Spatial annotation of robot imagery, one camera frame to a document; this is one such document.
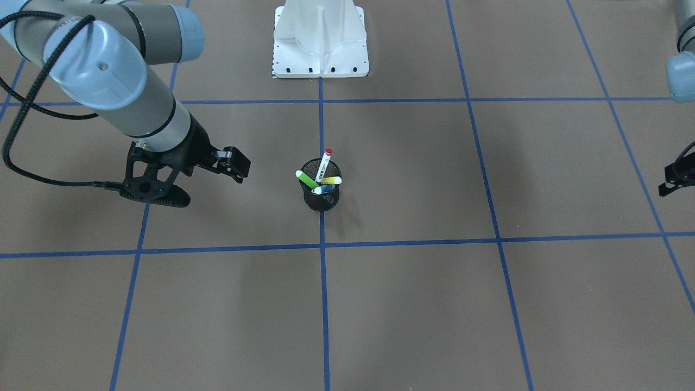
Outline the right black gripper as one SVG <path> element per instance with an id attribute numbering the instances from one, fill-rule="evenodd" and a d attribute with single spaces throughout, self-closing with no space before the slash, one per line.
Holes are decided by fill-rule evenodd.
<path id="1" fill-rule="evenodd" d="M 200 167 L 241 184 L 249 175 L 251 161 L 238 148 L 219 150 L 212 146 L 204 127 L 191 116 L 188 135 L 176 148 L 163 153 L 163 164 L 186 176 L 193 175 L 194 167 Z"/>

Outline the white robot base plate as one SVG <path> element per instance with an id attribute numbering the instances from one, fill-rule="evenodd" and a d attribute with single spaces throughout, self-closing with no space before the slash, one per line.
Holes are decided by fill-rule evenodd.
<path id="1" fill-rule="evenodd" d="M 368 76 L 365 12 L 353 1 L 286 1 L 274 16 L 273 77 Z"/>

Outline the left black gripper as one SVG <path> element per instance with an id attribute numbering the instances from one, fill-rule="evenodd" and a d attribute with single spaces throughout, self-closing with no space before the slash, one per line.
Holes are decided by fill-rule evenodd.
<path id="1" fill-rule="evenodd" d="M 683 149 L 676 159 L 664 168 L 665 180 L 658 186 L 660 197 L 694 185 L 694 143 Z"/>

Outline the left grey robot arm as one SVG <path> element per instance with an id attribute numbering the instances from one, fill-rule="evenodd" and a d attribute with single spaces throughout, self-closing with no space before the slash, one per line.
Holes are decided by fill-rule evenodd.
<path id="1" fill-rule="evenodd" d="M 665 64 L 668 91 L 676 103 L 694 101 L 694 1 L 674 1 L 677 54 Z M 664 168 L 664 182 L 658 193 L 666 197 L 678 189 L 694 183 L 694 143 L 686 148 Z"/>

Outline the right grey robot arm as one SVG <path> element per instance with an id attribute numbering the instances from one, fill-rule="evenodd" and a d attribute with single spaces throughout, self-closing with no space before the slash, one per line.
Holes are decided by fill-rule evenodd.
<path id="1" fill-rule="evenodd" d="M 134 190 L 161 195 L 196 167 L 241 183 L 250 160 L 215 148 L 205 129 L 153 72 L 152 65 L 197 59 L 204 32 L 188 8 L 137 1 L 3 1 L 2 38 L 40 71 L 2 146 L 18 175 L 63 187 Z M 11 148 L 30 110 L 68 121 L 102 118 L 131 141 L 124 180 L 60 181 L 24 170 Z"/>

